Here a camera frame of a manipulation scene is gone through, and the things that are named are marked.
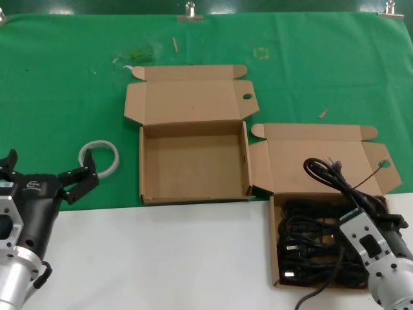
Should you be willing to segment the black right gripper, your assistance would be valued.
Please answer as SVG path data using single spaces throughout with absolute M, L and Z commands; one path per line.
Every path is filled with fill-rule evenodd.
M 381 216 L 381 224 L 386 229 L 385 239 L 392 253 L 397 258 L 412 259 L 412 252 L 402 238 L 400 229 L 406 229 L 408 223 L 400 214 L 384 214 Z

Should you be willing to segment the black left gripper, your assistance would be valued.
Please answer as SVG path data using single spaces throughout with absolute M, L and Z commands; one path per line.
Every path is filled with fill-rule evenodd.
M 96 164 L 92 151 L 87 150 L 82 167 L 56 176 L 16 172 L 17 160 L 15 149 L 1 159 L 0 179 L 13 183 L 9 189 L 1 188 L 1 195 L 12 197 L 23 220 L 16 245 L 43 260 L 61 202 L 73 205 L 99 185 Z

